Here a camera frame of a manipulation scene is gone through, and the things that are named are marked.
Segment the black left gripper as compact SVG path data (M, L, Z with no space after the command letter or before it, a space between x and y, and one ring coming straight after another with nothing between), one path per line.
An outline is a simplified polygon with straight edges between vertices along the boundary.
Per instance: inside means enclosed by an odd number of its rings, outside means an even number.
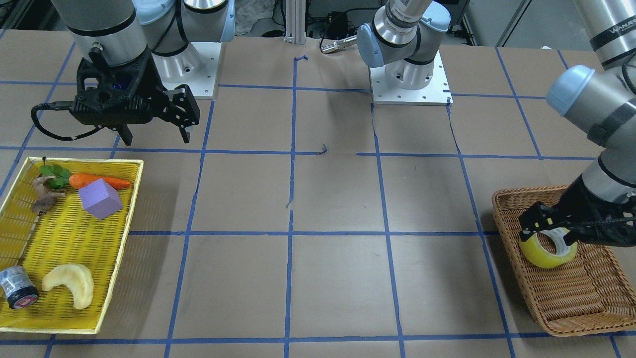
M614 247L636 244L635 196L628 193L619 202L604 201L577 178L552 206L538 201L519 217L520 242L543 230L565 227L566 246L575 242Z

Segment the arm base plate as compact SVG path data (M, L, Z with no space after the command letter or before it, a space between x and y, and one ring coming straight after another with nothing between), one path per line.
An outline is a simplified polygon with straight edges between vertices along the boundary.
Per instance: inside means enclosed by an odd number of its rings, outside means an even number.
M423 66L405 60L369 69L374 104L450 106L454 104L440 52Z
M222 43L189 43L181 53L153 54L162 84L168 90L189 86L194 98L214 99L220 70Z

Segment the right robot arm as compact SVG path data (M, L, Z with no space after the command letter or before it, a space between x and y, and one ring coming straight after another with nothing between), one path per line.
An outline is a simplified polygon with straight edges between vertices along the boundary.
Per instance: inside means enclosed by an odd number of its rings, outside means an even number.
M233 0L55 0L54 8L82 54L73 100L34 106L35 127L75 141L102 129L126 145L130 125L159 118L184 143L200 122L191 84L206 77L196 43L234 38Z

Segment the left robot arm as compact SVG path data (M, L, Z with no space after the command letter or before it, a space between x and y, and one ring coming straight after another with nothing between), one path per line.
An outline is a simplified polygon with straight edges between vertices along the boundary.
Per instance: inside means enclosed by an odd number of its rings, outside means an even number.
M550 86L547 104L603 148L558 202L531 205L519 217L520 242L561 230L566 246L635 245L635 2L576 0L602 71L569 68ZM386 67L404 89L425 86L448 29L448 11L431 0L389 0L357 30L370 68Z

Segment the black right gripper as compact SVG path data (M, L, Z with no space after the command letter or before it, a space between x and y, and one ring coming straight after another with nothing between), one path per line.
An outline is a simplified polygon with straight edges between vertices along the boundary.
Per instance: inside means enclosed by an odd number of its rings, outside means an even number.
M183 143L199 124L200 109L189 86L168 90L162 83L149 48L128 63L110 66L105 49L92 47L77 71L77 95L70 114L84 125L115 129L125 145L132 145L127 125L160 118L179 128Z

